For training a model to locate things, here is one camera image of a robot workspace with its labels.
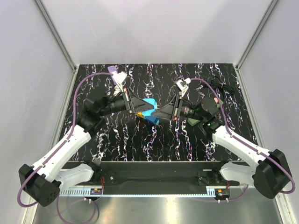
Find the purple power strip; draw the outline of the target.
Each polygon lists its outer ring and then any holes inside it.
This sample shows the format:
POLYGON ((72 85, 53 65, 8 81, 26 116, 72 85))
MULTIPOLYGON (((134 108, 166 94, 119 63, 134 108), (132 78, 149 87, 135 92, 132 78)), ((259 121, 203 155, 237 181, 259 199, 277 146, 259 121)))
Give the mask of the purple power strip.
POLYGON ((112 74, 113 84, 114 84, 114 85, 117 85, 117 84, 116 84, 116 78, 117 78, 117 76, 118 76, 117 68, 116 68, 114 65, 112 65, 112 66, 108 66, 108 71, 109 71, 109 73, 112 74))

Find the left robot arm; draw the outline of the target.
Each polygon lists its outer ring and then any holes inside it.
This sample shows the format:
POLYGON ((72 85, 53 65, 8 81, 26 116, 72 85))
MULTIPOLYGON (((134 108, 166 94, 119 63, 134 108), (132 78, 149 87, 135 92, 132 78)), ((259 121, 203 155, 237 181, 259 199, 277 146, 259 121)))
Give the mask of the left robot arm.
POLYGON ((74 114, 75 122, 68 133, 40 160, 29 166, 23 164, 19 170, 21 188, 17 195, 18 204, 24 191, 35 203, 43 207, 51 204, 60 191, 78 183, 97 184, 101 179, 100 166, 96 162, 84 162, 68 171, 61 169, 66 162, 98 131, 105 126, 105 116, 127 111, 139 113, 153 109, 154 106, 136 96, 128 87, 115 96, 109 97, 102 90, 92 90, 85 99, 83 111, 74 114))

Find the blue cube socket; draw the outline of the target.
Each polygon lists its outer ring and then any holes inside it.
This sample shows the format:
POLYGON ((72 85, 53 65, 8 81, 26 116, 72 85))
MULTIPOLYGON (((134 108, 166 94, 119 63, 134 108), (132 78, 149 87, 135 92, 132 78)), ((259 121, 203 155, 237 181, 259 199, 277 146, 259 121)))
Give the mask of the blue cube socket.
POLYGON ((144 117, 148 122, 154 124, 154 125, 158 125, 159 124, 159 118, 154 117, 154 116, 145 116, 144 117))

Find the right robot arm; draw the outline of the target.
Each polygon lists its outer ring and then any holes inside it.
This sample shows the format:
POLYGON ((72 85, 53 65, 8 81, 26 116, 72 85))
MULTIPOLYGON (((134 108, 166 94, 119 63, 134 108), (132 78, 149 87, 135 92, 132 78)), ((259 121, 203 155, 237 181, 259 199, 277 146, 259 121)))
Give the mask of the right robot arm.
POLYGON ((254 186, 268 199, 282 192, 292 180, 290 168, 283 152, 269 151, 244 139, 225 126, 216 115, 221 108, 217 98, 205 97, 193 107, 179 95, 168 104, 155 110, 153 115, 160 119, 176 120, 179 117, 198 120, 199 130, 209 141, 220 145, 240 157, 246 165, 222 162, 213 170, 213 182, 223 185, 236 181, 254 186))

